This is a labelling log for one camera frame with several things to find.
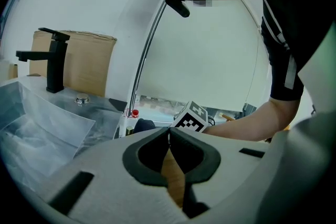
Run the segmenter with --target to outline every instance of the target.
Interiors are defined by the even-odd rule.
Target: faucet handle
[[[52,34],[51,39],[54,39],[55,41],[67,41],[67,40],[70,39],[69,35],[63,34],[61,32],[55,31],[55,30],[51,30],[49,28],[42,27],[42,28],[39,28],[38,30],[41,30],[41,31],[44,31],[44,32],[47,32],[47,33],[51,33]]]

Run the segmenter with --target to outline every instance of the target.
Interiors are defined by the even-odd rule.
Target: glass sink
[[[35,190],[85,149],[111,140],[121,117],[108,99],[89,95],[77,104],[77,91],[46,91],[44,77],[0,84],[0,150],[17,182]]]

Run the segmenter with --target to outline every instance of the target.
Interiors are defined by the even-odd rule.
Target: black and white cube
[[[208,112],[193,101],[188,102],[177,115],[172,127],[202,132],[208,126]]]

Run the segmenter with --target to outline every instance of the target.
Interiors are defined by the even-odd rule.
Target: white wall
[[[242,110],[256,64],[257,26],[240,0],[214,5],[199,7],[187,2],[189,18],[166,7],[144,64],[138,94]],[[266,57],[260,63],[267,71],[267,56],[260,57]]]
[[[30,50],[39,27],[111,35],[118,39],[111,57],[106,96],[127,100],[133,86],[149,23],[161,0],[16,0],[5,25],[2,58],[18,64],[19,76],[29,63],[17,50]]]
[[[336,110],[335,44],[336,22],[333,22],[319,48],[298,73],[319,113]]]
[[[247,5],[256,24],[261,26],[261,18],[263,15],[263,0],[243,0]]]
[[[271,93],[272,69],[269,64],[268,54],[261,34],[258,31],[258,52],[246,103],[260,107],[268,101]]]
[[[303,120],[311,117],[311,112],[313,111],[312,105],[313,105],[313,103],[311,101],[311,97],[310,97],[307,89],[304,88],[303,94],[302,94],[302,97],[301,97],[301,101],[300,101],[299,110],[298,110],[295,118],[290,123],[290,129],[293,128],[300,121],[303,121]]]

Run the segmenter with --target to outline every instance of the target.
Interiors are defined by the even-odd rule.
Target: black faucet
[[[27,60],[48,60],[47,91],[56,93],[64,89],[64,60],[68,47],[66,41],[70,39],[70,36],[48,28],[39,28],[38,30],[52,34],[49,51],[17,50],[16,56],[19,58],[19,61],[23,62]]]

